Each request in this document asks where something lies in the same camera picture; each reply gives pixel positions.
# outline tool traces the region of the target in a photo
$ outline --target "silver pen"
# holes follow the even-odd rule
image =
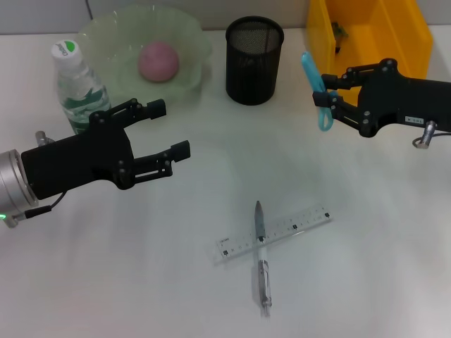
[[[264,244],[266,240],[265,222],[260,201],[255,206],[255,233],[257,241]],[[261,306],[263,306],[265,316],[269,317],[269,308],[273,305],[271,300],[271,289],[269,287],[268,261],[266,260],[266,247],[262,246],[258,250],[259,257],[259,290]]]

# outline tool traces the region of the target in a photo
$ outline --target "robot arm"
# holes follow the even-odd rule
[[[147,118],[166,114],[163,100],[139,104],[131,99],[108,111],[89,117],[89,128],[57,142],[37,133],[40,146],[20,156],[16,150],[0,154],[0,218],[9,227],[19,220],[51,211],[38,199],[80,187],[96,180],[108,180],[126,190],[137,183],[173,174],[172,161],[190,157],[190,143],[181,142],[159,154],[134,158],[124,128]]]
[[[451,83],[408,78],[397,69],[392,58],[379,64],[348,68],[342,77],[321,76],[326,89],[360,89],[357,107],[341,96],[314,92],[318,107],[330,108],[332,117],[373,137],[384,126],[399,123],[425,128],[418,147],[427,149],[435,130],[451,132],[447,113]]]

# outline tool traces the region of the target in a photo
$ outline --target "table surface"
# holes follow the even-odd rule
[[[449,80],[451,27],[431,31],[430,77]],[[320,132],[303,32],[285,34],[266,104],[228,98],[224,32],[208,32],[202,88],[127,129],[136,156],[188,139],[192,157],[174,176],[124,192],[94,182],[52,213],[0,227],[3,338],[451,335],[451,139],[420,151],[413,127]],[[37,130],[72,135],[49,55],[66,37],[0,37],[3,151],[35,147]],[[269,248],[269,319],[254,255],[219,265],[211,255],[217,239],[253,227],[257,199],[267,220],[317,201],[334,217]]]

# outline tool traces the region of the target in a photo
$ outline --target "silver cylindrical motor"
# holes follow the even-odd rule
[[[17,222],[13,216],[33,208],[37,203],[19,153],[14,149],[0,154],[0,218],[9,227],[14,227]]]

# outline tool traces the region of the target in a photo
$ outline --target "yellow plastic bin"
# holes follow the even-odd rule
[[[332,23],[347,33],[335,52]],[[395,58],[404,76],[426,78],[432,35],[415,0],[310,0],[309,50],[321,74]],[[339,90],[357,105],[360,88]]]

